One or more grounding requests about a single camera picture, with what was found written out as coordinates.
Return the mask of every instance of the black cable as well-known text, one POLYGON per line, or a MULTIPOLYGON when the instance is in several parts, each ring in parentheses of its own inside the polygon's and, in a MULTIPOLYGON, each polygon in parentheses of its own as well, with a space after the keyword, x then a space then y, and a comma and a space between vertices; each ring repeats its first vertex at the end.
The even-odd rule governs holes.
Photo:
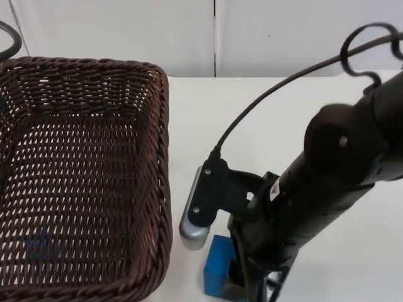
MULTIPOLYGON (((352 55, 357 55, 361 52, 364 52, 365 50, 371 49, 373 47, 382 45, 382 44, 386 44, 389 43, 393 40, 393 36, 391 35, 387 35, 387 36, 383 36, 381 38, 377 38, 374 39, 372 41, 369 41, 363 45, 360 45, 359 47, 356 47, 352 50, 348 51, 348 56, 352 56, 352 55)), ((399 40, 403 40, 403 32, 399 33, 399 40)), ((227 139, 227 137, 230 135, 230 133, 233 131, 233 129, 244 119, 244 117, 253 110, 253 108, 255 108, 262 100, 264 100, 267 96, 269 96, 270 94, 272 94, 273 92, 279 90, 281 87, 287 85, 288 83, 298 79, 299 77, 302 76, 306 76, 307 74, 313 72, 313 71, 317 71, 321 68, 327 67, 329 65, 332 65, 334 63, 337 63, 340 61, 340 55, 337 55, 333 58, 330 58, 326 61, 323 61, 321 63, 318 63, 316 65, 313 65, 311 67, 308 67, 304 70, 301 70, 300 72, 297 72, 294 75, 291 75, 290 77, 286 78, 285 80, 282 80, 280 83, 274 85, 272 88, 270 88, 269 90, 267 90, 266 92, 264 92, 262 95, 260 95, 257 99, 255 99, 231 124, 230 126, 226 129, 226 131, 224 132, 224 134, 221 136, 219 142, 216 144, 216 146, 214 147, 212 153, 210 156, 218 156, 220 157, 220 152, 221 152, 221 148, 222 145, 224 144, 225 140, 227 139)))
POLYGON ((5 61, 16 55, 23 44, 20 34, 7 23, 0 21, 0 30, 4 30, 13 38, 13 44, 3 52, 0 52, 0 62, 5 61))

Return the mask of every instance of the white wall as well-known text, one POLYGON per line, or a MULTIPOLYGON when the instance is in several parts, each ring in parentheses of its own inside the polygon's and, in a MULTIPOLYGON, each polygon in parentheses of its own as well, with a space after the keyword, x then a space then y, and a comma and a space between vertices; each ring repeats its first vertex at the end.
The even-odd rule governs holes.
MULTIPOLYGON (((338 54, 366 23, 403 31, 402 0, 216 0, 216 25, 213 0, 10 1, 30 55, 148 61, 178 77, 212 77, 214 50, 219 77, 289 76, 338 54)), ((0 7, 14 25, 8 0, 0 7)), ((369 29, 354 45, 384 34, 369 29)), ((402 66, 388 45, 351 60, 356 69, 402 66)), ((313 75, 340 72, 336 64, 313 75)))
POLYGON ((213 1, 12 0, 30 55, 148 61, 213 76, 213 1))
MULTIPOLYGON (((289 76, 338 54, 356 28, 387 21, 403 31, 402 0, 217 0, 217 76, 289 76)), ((366 42, 386 35, 369 29, 366 42)), ((389 46, 352 59, 357 69, 399 69, 389 46)), ((316 75, 333 75, 339 65, 316 75)))
MULTIPOLYGON (((8 0, 0 0, 0 20, 6 22, 18 31, 18 27, 15 23, 13 13, 11 11, 8 0)), ((0 52, 6 50, 13 44, 13 39, 4 31, 0 30, 0 52)), ((15 57, 22 57, 26 55, 26 49, 22 46, 20 52, 15 57)))

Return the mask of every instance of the screw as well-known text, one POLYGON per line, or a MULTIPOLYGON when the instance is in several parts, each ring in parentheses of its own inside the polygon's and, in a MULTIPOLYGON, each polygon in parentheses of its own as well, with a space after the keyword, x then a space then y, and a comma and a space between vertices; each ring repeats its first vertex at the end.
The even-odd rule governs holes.
POLYGON ((341 137, 339 140, 340 147, 347 146, 347 141, 348 141, 348 139, 346 137, 341 137))

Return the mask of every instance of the black cord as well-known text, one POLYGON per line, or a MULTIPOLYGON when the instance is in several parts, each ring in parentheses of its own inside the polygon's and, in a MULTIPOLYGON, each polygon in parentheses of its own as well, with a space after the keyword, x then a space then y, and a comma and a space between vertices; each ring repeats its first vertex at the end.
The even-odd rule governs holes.
POLYGON ((381 86, 382 80, 380 79, 380 76, 373 71, 355 72, 348 62, 348 48, 351 42, 355 39, 355 37, 357 37, 361 32, 363 32, 369 27, 382 27, 388 30, 391 38, 390 48, 392 54, 397 59, 403 60, 403 53, 400 51, 399 31, 394 26, 388 23, 376 22, 361 26, 360 28, 356 29, 352 34, 350 34, 350 36, 347 37, 346 41, 344 41, 343 46, 341 47, 340 50, 340 62, 341 65, 343 66, 343 70, 352 77, 361 77, 361 76, 370 77, 373 81, 373 84, 371 86, 371 89, 373 89, 381 86))
MULTIPOLYGON (((393 36, 387 35, 383 36, 381 38, 377 38, 375 40, 369 41, 363 45, 360 45, 359 47, 356 47, 352 50, 348 51, 348 57, 352 55, 359 54, 361 52, 364 52, 365 50, 371 49, 373 47, 389 43, 393 40, 393 36)), ((403 40, 403 32, 399 33, 399 40, 403 40)), ((321 63, 318 63, 316 65, 313 65, 311 67, 308 67, 304 70, 301 70, 300 72, 297 72, 294 75, 291 75, 290 77, 286 78, 285 80, 282 80, 280 83, 274 85, 272 88, 264 92, 262 95, 260 95, 257 99, 255 99, 232 123, 231 125, 226 129, 224 134, 221 136, 219 142, 216 144, 214 147, 212 153, 210 154, 211 157, 220 157, 221 153, 221 148, 222 145, 224 144, 225 140, 227 137, 230 135, 230 133, 233 131, 233 129, 244 119, 244 117, 253 110, 262 100, 264 100, 267 96, 272 94, 273 92, 279 90, 281 87, 287 85, 288 83, 298 79, 299 77, 306 76, 307 74, 317 71, 321 68, 327 67, 331 64, 337 63, 340 61, 340 55, 337 55, 333 58, 330 58, 326 61, 323 61, 321 63)))
POLYGON ((0 30, 4 30, 13 38, 13 44, 3 52, 0 52, 0 62, 5 61, 16 55, 23 44, 20 34, 7 23, 0 21, 0 30))

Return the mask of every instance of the sticker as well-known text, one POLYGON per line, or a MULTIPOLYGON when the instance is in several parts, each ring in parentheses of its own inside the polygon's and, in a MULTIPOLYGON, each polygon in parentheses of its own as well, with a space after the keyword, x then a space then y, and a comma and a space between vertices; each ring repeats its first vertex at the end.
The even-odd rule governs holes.
POLYGON ((273 201, 280 193, 280 178, 278 178, 275 184, 270 189, 270 201, 273 201))

